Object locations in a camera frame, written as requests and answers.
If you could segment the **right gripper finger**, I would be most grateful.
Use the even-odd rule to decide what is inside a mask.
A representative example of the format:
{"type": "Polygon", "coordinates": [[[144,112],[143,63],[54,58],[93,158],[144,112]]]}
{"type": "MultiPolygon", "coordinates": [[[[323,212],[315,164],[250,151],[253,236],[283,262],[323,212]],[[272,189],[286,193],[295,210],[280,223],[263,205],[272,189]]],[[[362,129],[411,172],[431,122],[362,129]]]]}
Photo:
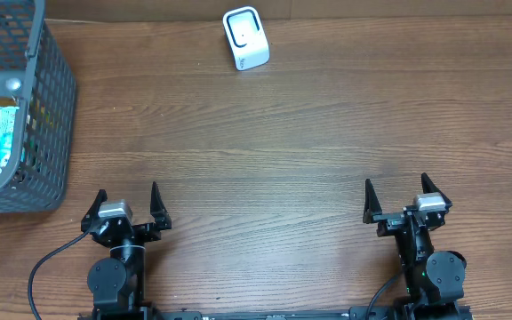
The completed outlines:
{"type": "Polygon", "coordinates": [[[370,179],[365,180],[365,198],[364,198],[364,213],[363,223],[372,224],[382,214],[380,201],[376,195],[374,186],[370,179]]]}
{"type": "Polygon", "coordinates": [[[444,200],[445,210],[449,211],[452,207],[452,201],[434,184],[429,176],[424,172],[420,176],[421,186],[424,194],[438,193],[444,200]]]}

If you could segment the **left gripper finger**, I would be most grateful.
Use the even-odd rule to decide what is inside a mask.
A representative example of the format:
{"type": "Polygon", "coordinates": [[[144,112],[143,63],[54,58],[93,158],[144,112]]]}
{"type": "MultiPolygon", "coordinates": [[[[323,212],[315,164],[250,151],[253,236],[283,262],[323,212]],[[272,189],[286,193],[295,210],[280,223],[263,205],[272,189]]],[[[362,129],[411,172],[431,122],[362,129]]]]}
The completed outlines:
{"type": "Polygon", "coordinates": [[[150,215],[154,218],[156,227],[159,230],[172,228],[172,219],[164,206],[159,187],[155,181],[152,182],[151,188],[150,215]]]}
{"type": "Polygon", "coordinates": [[[91,207],[83,216],[81,220],[81,231],[87,232],[92,228],[92,225],[99,220],[100,206],[108,200],[107,192],[105,189],[100,189],[96,195],[91,207]]]}

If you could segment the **yellow drink bottle silver cap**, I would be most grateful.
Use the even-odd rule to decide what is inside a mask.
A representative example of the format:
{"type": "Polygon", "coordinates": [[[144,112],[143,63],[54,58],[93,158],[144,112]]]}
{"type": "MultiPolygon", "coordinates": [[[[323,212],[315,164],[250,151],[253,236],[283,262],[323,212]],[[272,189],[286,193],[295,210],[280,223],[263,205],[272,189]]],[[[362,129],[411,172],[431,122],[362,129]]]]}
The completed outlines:
{"type": "Polygon", "coordinates": [[[5,88],[12,94],[18,94],[22,87],[22,81],[18,77],[8,78],[5,81],[5,88]]]}

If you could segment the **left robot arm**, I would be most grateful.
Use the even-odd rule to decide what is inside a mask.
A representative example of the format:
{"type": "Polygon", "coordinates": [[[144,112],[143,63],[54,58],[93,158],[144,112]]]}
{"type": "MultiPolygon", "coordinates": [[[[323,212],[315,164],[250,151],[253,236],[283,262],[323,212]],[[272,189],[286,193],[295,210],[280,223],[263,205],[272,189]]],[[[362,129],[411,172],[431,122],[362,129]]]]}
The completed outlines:
{"type": "Polygon", "coordinates": [[[159,187],[152,183],[153,220],[134,224],[125,200],[109,202],[104,189],[81,220],[81,231],[107,248],[109,256],[90,268],[87,285],[92,293],[92,319],[157,319],[158,311],[145,300],[146,244],[159,241],[172,227],[159,187]]]}

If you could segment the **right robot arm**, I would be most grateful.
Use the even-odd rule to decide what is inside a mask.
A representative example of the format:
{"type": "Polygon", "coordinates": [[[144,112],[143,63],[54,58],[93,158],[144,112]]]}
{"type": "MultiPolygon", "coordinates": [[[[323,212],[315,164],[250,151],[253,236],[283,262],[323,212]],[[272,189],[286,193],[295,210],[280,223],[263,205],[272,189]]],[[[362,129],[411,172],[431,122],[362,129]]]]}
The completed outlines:
{"type": "Polygon", "coordinates": [[[445,224],[452,201],[426,173],[420,176],[422,192],[400,212],[384,213],[372,182],[364,184],[363,223],[375,224],[377,236],[396,241],[401,269],[373,295],[364,317],[372,316],[374,304],[400,277],[407,295],[386,309],[387,319],[467,319],[468,308],[460,308],[467,261],[456,251],[436,251],[430,232],[445,224]]]}

